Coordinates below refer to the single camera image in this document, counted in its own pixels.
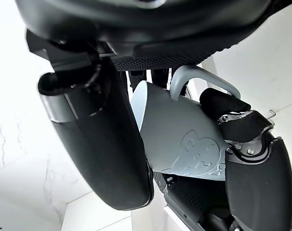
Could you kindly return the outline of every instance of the marble surface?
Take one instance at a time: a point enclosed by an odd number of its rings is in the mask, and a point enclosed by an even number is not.
[[[11,0],[0,2],[0,34],[0,196],[62,223],[67,204],[92,190],[37,93],[39,77],[52,68],[29,53],[24,23]]]

